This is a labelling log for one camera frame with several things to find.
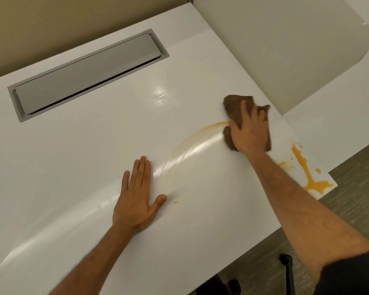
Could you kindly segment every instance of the hand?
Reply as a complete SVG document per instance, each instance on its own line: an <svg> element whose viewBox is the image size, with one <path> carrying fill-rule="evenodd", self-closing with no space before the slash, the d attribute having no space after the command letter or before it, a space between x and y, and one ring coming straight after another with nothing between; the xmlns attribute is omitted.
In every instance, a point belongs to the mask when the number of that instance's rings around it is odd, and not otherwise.
<svg viewBox="0 0 369 295"><path fill-rule="evenodd" d="M114 228L135 235L155 219L158 210L167 201L167 196L159 195L149 206L151 166L145 156L134 162L130 185L129 176L129 171L124 172L122 190L112 221Z"/></svg>
<svg viewBox="0 0 369 295"><path fill-rule="evenodd" d="M254 105L251 115L246 109L246 101L240 103L242 114L242 127L239 129L234 120L229 121L231 127L231 137L235 147L245 154L247 158L265 152L268 142L268 121L265 121L265 111L257 112L257 106Z"/></svg>

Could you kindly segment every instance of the person's left arm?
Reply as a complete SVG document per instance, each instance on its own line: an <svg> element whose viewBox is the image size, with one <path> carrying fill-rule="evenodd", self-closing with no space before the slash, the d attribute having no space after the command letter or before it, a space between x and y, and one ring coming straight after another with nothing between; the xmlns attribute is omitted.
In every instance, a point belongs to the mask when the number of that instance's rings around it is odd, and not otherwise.
<svg viewBox="0 0 369 295"><path fill-rule="evenodd" d="M167 197L159 195L149 206L150 161L142 156L134 162L130 185L129 176L128 171L123 175L112 227L49 295L97 295L132 237L145 229L156 217Z"/></svg>

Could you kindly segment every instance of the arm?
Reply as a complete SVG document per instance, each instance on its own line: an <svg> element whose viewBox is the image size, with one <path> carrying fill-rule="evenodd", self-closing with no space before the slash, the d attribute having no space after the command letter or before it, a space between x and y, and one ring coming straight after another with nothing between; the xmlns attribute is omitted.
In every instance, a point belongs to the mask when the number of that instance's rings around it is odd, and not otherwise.
<svg viewBox="0 0 369 295"><path fill-rule="evenodd" d="M132 237L145 229L156 217L167 197L159 195L152 206L149 206L150 161L142 156L134 162L130 185L129 176L128 171L123 175L112 227L50 295L97 295Z"/></svg>
<svg viewBox="0 0 369 295"><path fill-rule="evenodd" d="M241 103L241 129L230 120L232 140L256 171L295 252L317 282L322 268L369 251L369 240L314 199L264 152L268 123L256 106L249 116Z"/></svg>

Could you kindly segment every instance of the dark shirt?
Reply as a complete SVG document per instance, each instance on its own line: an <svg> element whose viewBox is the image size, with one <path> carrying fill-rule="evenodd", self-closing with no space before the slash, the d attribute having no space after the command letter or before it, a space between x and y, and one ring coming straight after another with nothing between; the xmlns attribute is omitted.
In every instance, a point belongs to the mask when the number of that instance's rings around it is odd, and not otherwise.
<svg viewBox="0 0 369 295"><path fill-rule="evenodd" d="M314 295L369 294L369 252L323 268Z"/></svg>

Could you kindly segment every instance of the beige wall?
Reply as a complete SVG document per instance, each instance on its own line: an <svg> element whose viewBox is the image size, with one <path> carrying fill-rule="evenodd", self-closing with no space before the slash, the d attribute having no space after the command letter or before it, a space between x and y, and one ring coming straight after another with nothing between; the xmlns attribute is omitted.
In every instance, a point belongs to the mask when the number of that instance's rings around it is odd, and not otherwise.
<svg viewBox="0 0 369 295"><path fill-rule="evenodd" d="M342 0L194 0L194 6L280 113L369 49L369 26Z"/></svg>
<svg viewBox="0 0 369 295"><path fill-rule="evenodd" d="M187 0L0 0L0 76Z"/></svg>

